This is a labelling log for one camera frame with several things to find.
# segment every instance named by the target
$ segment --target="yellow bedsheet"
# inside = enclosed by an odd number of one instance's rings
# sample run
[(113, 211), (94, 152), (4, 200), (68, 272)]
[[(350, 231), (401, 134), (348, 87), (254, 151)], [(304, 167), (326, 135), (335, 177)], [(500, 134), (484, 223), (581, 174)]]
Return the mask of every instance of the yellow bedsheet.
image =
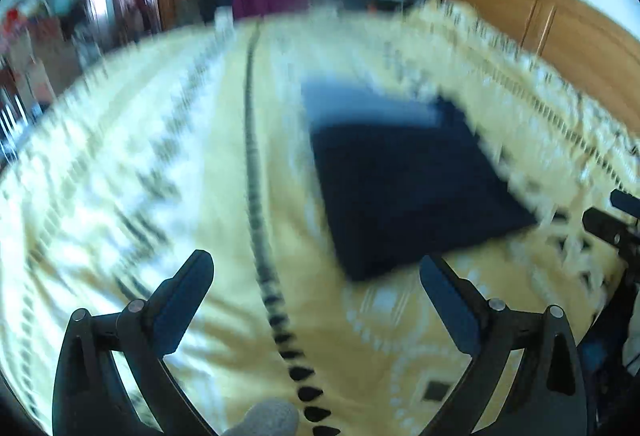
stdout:
[[(226, 33), (185, 29), (79, 80), (2, 176), (0, 365), (45, 431), (71, 312), (121, 310), (196, 248), (213, 256), (214, 283), (167, 361), (214, 429), (270, 397), (299, 406), (300, 435), (427, 425), (441, 405), (427, 388), (450, 391), (468, 358), (417, 268), (358, 286), (338, 268), (300, 95), (302, 80), (322, 74), (464, 109), (540, 226), (446, 259), (486, 298), (561, 305), (584, 335), (623, 266), (584, 232), (582, 212), (623, 217), (608, 196), (640, 193), (640, 142), (551, 67), (437, 0), (406, 18), (319, 11)], [(519, 356), (481, 425), (499, 412)]]

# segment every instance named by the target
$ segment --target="bed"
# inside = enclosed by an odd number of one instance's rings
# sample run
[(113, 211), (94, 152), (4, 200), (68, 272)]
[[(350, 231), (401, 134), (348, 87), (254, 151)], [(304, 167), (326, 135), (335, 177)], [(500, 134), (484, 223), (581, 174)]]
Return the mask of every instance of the bed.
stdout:
[[(108, 57), (43, 117), (0, 180), (0, 369), (51, 434), (68, 318), (148, 297), (194, 249), (214, 283), (167, 363), (217, 431), (266, 397), (303, 413), (299, 434), (418, 434), (460, 379), (417, 268), (350, 284), (332, 251), (300, 84), (358, 80), (398, 98), (443, 95), (539, 226), (446, 260), (485, 298), (558, 304), (580, 340), (624, 267), (582, 212), (639, 194), (640, 140), (469, 6), (185, 28)], [(266, 266), (272, 278), (259, 280)], [(479, 426), (495, 419), (513, 352)], [(153, 425), (117, 360), (143, 421)]]

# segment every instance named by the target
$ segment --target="bedsheet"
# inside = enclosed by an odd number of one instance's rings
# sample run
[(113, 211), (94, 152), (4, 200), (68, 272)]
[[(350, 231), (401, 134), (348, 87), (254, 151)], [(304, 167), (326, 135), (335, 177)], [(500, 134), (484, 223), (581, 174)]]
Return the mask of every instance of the bedsheet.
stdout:
[[(582, 212), (638, 194), (640, 142), (468, 6), (195, 27), (116, 52), (43, 117), (0, 180), (0, 368), (51, 433), (68, 318), (148, 297), (194, 249), (214, 283), (166, 361), (218, 431), (255, 403), (300, 408), (299, 434), (417, 435), (462, 376), (417, 268), (350, 284), (333, 254), (300, 84), (357, 80), (462, 108), (537, 228), (446, 259), (486, 298), (558, 304), (579, 340), (620, 281)], [(513, 380), (513, 352), (479, 426)], [(154, 424), (124, 360), (136, 409)]]

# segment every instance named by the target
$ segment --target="folded clothing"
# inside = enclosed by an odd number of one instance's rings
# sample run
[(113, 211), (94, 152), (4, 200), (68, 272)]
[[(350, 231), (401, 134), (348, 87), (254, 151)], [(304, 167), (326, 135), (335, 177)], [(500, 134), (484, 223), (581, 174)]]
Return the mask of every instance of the folded clothing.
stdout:
[(386, 98), (337, 81), (303, 87), (335, 251), (363, 281), (536, 224), (442, 98)]

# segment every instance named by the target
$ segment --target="black folded garment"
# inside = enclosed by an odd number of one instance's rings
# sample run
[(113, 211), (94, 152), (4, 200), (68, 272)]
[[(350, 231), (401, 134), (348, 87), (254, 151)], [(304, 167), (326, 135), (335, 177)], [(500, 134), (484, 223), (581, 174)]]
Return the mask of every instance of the black folded garment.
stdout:
[(354, 281), (536, 224), (442, 98), (403, 102), (339, 82), (303, 95), (337, 259)]

